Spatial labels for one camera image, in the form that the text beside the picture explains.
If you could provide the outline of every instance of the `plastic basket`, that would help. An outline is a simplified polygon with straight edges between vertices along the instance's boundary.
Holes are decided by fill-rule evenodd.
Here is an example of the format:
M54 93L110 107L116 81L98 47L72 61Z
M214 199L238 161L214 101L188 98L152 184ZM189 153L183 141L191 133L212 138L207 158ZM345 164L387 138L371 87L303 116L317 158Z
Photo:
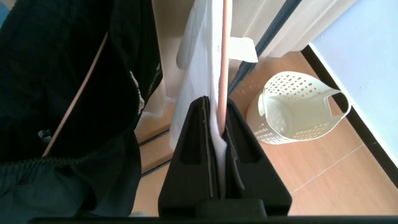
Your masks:
M309 141L331 131L350 111L332 116L328 97L339 90L299 72L280 72L265 85L246 115L258 140L269 144Z

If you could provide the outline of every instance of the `dark clothing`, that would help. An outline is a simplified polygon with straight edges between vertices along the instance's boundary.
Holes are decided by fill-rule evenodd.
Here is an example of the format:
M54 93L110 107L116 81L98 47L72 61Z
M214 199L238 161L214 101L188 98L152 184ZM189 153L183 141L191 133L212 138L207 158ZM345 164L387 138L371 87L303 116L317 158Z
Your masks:
M40 158L38 133L55 132L106 32ZM161 79L150 1L18 0L0 30L0 223L128 216L141 176L139 95L146 102Z

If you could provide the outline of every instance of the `black baseboard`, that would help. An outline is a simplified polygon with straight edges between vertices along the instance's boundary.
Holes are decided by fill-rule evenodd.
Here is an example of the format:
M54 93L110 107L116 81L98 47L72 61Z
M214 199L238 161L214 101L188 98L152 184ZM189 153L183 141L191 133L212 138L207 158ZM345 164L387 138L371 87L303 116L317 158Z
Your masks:
M323 83L337 90L339 89L333 78L330 76L330 74L323 66L319 58L315 55L310 46L306 46L304 50L301 51L301 53L303 54L305 59L307 59L307 62L310 64L312 69L315 71L315 73L318 75L319 79ZM347 104L344 96L335 95L333 96L333 99L336 101L337 105L341 108L342 111L346 110ZM380 146L368 127L363 123L362 119L355 111L355 108L352 108L351 111L348 113L347 119L354 127L355 131L358 133L362 141L371 151L374 158L376 158L380 166L389 176L391 181L396 187L398 187L398 167L391 161L385 150Z

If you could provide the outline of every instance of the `clothes drying rack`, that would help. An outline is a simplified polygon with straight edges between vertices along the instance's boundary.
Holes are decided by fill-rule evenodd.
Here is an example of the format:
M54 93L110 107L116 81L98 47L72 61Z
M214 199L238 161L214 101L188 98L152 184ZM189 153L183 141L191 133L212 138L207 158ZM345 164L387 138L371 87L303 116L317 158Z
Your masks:
M287 19L290 17L290 15L294 12L296 7L300 4L301 0L286 0L280 11L277 13L275 16L274 20L271 22L269 25L268 29L265 31L265 33L262 35L260 41L256 45L256 53L257 56L261 55L263 51L266 49L266 47L269 45L271 40L276 36L280 28L285 24ZM228 96L232 94L232 92L238 87L238 85L241 83L241 81L253 71L254 67L256 66L256 63L249 63L249 62L242 62L239 66L239 70L236 73L235 77L233 78L229 88L228 88ZM153 140L156 140L170 132L170 129L167 129L165 131L162 131L159 134L156 134L142 142L140 142L138 145L139 147L150 143ZM151 168L150 170L144 172L141 174L141 177L145 177L160 168L166 166L171 162L171 159L162 162L155 167Z

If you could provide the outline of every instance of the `clothing tag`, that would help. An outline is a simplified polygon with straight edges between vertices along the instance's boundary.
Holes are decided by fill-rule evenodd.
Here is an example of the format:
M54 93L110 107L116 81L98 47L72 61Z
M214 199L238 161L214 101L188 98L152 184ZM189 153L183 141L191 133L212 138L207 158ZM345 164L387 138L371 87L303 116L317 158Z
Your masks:
M242 60L251 63L259 61L254 42L249 37L230 37L228 51L229 59Z

